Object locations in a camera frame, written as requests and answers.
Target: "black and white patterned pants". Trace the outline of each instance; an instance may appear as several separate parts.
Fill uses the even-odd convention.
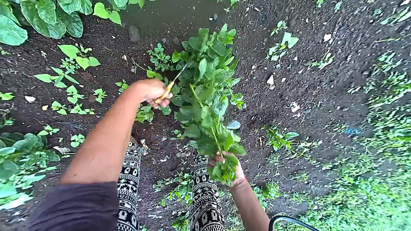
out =
[[[117,191],[120,200],[118,231],[136,231],[137,190],[140,180],[141,155],[145,150],[130,141]],[[190,231],[225,231],[225,219],[217,185],[210,181],[207,172],[208,156],[196,155],[194,170],[193,202],[191,204]]]

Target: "wooden handle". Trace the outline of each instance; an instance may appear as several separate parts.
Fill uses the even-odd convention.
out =
[[[167,97],[167,95],[170,93],[171,88],[173,87],[174,82],[171,82],[167,87],[166,87],[166,92],[164,92],[164,94],[160,97],[158,97],[155,100],[156,104],[159,104],[165,97]]]

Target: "puddle of water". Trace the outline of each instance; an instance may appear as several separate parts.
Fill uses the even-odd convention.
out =
[[[201,28],[221,26],[226,18],[224,8],[230,1],[224,0],[156,0],[145,1],[141,10],[138,4],[128,5],[122,11],[125,25],[135,25],[141,37],[158,38],[166,35],[194,36]],[[217,14],[217,20],[210,18]]]

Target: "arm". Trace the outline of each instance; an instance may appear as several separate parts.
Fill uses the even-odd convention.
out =
[[[208,167],[216,166],[217,161],[224,161],[221,156],[219,156],[219,153],[209,159]],[[240,162],[238,162],[238,166],[236,167],[236,176],[237,178],[232,182],[233,186],[230,188],[230,192],[233,195],[245,229],[247,231],[268,231],[270,219],[264,212],[253,189],[245,178]]]
[[[147,101],[157,108],[153,99],[165,91],[164,84],[157,79],[140,80],[130,85],[87,135],[60,183],[117,181],[140,103]],[[169,103],[165,99],[160,105]]]

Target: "black hose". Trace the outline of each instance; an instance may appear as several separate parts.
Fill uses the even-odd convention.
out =
[[[309,230],[312,230],[312,231],[319,231],[318,229],[313,228],[313,227],[309,226],[308,224],[306,224],[304,222],[301,222],[301,221],[299,221],[295,218],[287,217],[287,216],[275,216],[274,218],[272,218],[270,220],[270,224],[268,225],[268,231],[274,231],[275,223],[277,223],[277,221],[280,221],[280,220],[297,223],[297,224],[299,224],[301,226],[304,226],[305,228],[307,228]]]

